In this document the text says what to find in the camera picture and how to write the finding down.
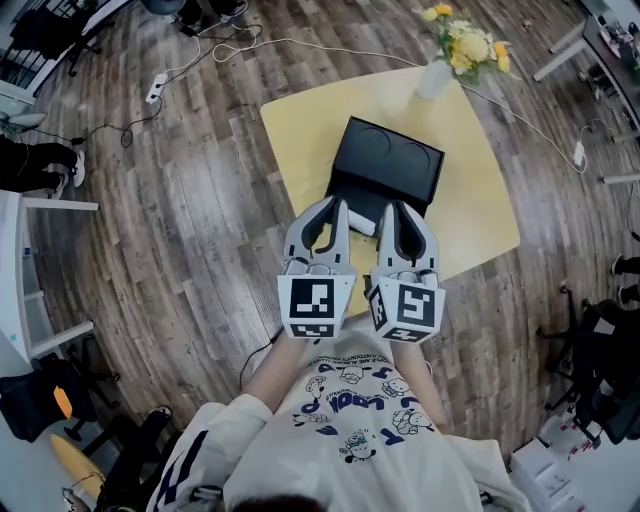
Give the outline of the white cylinder object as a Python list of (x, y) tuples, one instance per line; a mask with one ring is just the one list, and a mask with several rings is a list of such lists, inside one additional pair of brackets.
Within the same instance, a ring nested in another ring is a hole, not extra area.
[(359, 213), (348, 210), (349, 227), (365, 236), (373, 237), (376, 232), (376, 224)]

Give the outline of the black metal railing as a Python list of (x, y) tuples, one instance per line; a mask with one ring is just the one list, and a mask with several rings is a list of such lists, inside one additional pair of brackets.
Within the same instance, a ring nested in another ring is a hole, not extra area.
[(62, 50), (54, 39), (38, 30), (13, 31), (12, 41), (0, 52), (0, 80), (27, 89), (48, 61), (59, 58)]

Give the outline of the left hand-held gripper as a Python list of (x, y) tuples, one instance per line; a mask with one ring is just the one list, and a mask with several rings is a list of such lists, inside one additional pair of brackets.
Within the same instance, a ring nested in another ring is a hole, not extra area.
[[(328, 196), (302, 212), (285, 237), (285, 271), (277, 277), (283, 327), (297, 339), (339, 336), (357, 280), (350, 265), (348, 205)], [(328, 243), (313, 250), (324, 227)]]

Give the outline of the black backpack orange patch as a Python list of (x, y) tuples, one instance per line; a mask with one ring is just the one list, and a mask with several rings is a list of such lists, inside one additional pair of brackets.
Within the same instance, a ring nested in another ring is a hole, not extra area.
[(0, 412), (13, 435), (34, 443), (51, 425), (97, 420), (89, 389), (71, 362), (50, 354), (20, 376), (0, 378)]

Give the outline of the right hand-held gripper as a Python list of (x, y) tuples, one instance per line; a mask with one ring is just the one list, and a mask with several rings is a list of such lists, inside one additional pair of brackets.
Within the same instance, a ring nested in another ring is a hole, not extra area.
[[(379, 225), (378, 265), (371, 271), (367, 299), (376, 335), (421, 344), (440, 332), (446, 291), (439, 286), (438, 242), (409, 204), (387, 204)], [(425, 264), (427, 269), (401, 270)]]

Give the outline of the white vase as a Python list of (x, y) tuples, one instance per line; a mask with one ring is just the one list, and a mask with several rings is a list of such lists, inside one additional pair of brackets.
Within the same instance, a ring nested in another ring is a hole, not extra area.
[(446, 59), (432, 60), (425, 68), (418, 82), (417, 94), (428, 101), (436, 100), (452, 81), (451, 66)]

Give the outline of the person's white printed shirt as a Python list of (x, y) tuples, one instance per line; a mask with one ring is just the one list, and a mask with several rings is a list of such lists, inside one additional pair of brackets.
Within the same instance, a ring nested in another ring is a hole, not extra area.
[(243, 390), (198, 410), (146, 512), (530, 512), (496, 441), (435, 427), (392, 343), (307, 341), (275, 413)]

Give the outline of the black office chair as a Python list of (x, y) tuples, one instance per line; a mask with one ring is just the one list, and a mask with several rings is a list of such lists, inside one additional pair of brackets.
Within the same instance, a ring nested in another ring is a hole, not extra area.
[(568, 327), (555, 333), (538, 329), (536, 335), (563, 342), (546, 371), (570, 386), (545, 409), (569, 404), (572, 424), (593, 448), (601, 435), (614, 445), (640, 439), (640, 308), (623, 309), (613, 300), (576, 304), (570, 289), (561, 292), (567, 296)]
[(93, 455), (113, 437), (122, 445), (116, 462), (105, 477), (94, 512), (145, 512), (152, 494), (158, 486), (180, 434), (165, 444), (162, 452), (157, 441), (169, 424), (171, 410), (160, 406), (152, 410), (141, 425), (128, 417), (116, 416), (110, 425), (82, 453)]
[(58, 48), (62, 50), (59, 58), (69, 53), (72, 63), (77, 62), (83, 51), (96, 55), (101, 53), (101, 49), (91, 43), (96, 34), (87, 24), (103, 5), (102, 0), (34, 1), (35, 3), (17, 19), (11, 33), (27, 28), (44, 32), (54, 39)]

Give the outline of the grey round-backed chair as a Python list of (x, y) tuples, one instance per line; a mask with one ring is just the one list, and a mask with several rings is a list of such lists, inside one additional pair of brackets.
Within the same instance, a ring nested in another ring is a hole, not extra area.
[(197, 0), (140, 0), (152, 14), (177, 16), (185, 24), (193, 24), (202, 16)]

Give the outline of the black tray box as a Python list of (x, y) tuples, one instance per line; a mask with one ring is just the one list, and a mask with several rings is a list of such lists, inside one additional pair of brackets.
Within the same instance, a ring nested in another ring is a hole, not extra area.
[(445, 153), (352, 116), (334, 158), (328, 196), (376, 224), (387, 204), (401, 200), (424, 215), (435, 196)]

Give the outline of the person's left forearm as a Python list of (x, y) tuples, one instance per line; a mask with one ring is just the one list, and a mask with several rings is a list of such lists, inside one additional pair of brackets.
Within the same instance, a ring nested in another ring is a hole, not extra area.
[(281, 333), (252, 374), (243, 392), (260, 400), (275, 413), (298, 378), (308, 341)]

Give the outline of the person's right forearm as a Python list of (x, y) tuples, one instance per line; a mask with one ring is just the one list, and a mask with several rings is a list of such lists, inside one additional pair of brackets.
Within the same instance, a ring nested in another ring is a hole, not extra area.
[(441, 433), (448, 434), (449, 425), (443, 402), (421, 347), (409, 343), (392, 343), (391, 351), (399, 374), (408, 384), (426, 415)]

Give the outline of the yellow flower bouquet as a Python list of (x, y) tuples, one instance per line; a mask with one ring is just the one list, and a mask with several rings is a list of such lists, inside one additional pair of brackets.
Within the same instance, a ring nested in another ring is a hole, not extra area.
[(444, 64), (454, 79), (475, 84), (488, 72), (517, 79), (511, 69), (509, 42), (496, 40), (444, 2), (428, 7), (421, 17), (431, 27), (438, 47), (432, 61)]

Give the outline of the dark grey table white legs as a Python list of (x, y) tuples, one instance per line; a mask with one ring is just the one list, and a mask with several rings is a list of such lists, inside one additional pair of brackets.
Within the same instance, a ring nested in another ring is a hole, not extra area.
[(595, 61), (623, 106), (631, 128), (615, 133), (615, 143), (640, 142), (640, 0), (577, 0), (584, 18), (549, 48), (552, 55), (533, 74), (542, 81), (581, 52)]

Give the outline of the white power strip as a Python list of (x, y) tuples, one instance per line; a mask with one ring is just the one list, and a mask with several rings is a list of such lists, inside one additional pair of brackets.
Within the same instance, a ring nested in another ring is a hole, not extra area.
[(167, 73), (161, 73), (155, 77), (145, 99), (147, 104), (152, 105), (160, 100), (163, 89), (168, 80), (169, 75)]

